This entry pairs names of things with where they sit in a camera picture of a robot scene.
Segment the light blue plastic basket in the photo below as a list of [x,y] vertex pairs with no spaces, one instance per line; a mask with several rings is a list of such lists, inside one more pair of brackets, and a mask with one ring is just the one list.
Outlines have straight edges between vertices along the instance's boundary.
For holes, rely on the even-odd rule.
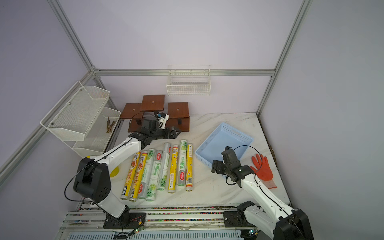
[[226,123],[221,123],[196,149],[195,155],[198,160],[210,168],[213,160],[222,160],[221,153],[225,147],[235,149],[242,145],[249,146],[253,141],[251,136]]

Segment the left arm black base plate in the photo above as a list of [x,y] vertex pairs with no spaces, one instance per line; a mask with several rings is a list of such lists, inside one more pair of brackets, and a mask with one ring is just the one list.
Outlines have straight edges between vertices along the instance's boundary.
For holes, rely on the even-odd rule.
[[103,229],[138,229],[146,219],[146,213],[131,213],[124,212],[119,218],[107,214]]

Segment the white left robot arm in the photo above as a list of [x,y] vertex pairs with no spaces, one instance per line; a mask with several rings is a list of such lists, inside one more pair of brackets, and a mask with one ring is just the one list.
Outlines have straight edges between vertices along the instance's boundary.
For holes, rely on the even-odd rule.
[[112,193],[110,173],[153,141],[176,139],[182,131],[178,127],[167,127],[167,120],[168,116],[163,113],[157,114],[155,119],[144,119],[140,130],[131,133],[117,147],[93,159],[82,159],[74,177],[74,191],[92,200],[109,216],[127,219],[130,216],[129,207]]

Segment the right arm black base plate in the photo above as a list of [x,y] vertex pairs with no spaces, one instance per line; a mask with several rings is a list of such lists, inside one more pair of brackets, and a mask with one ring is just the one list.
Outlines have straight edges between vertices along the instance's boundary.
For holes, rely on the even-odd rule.
[[246,217],[244,211],[255,204],[251,201],[244,202],[237,206],[236,211],[225,211],[223,212],[224,224],[226,228],[236,228],[236,227],[254,227],[250,224]]

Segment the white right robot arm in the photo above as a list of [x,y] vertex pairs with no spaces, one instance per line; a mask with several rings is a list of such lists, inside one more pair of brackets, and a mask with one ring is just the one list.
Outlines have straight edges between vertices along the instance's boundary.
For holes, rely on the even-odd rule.
[[272,240],[312,240],[314,235],[306,213],[281,201],[260,179],[273,178],[263,169],[268,159],[257,153],[253,166],[242,165],[234,149],[225,147],[222,160],[212,162],[212,173],[224,175],[229,186],[239,186],[256,200],[238,206],[238,214]]

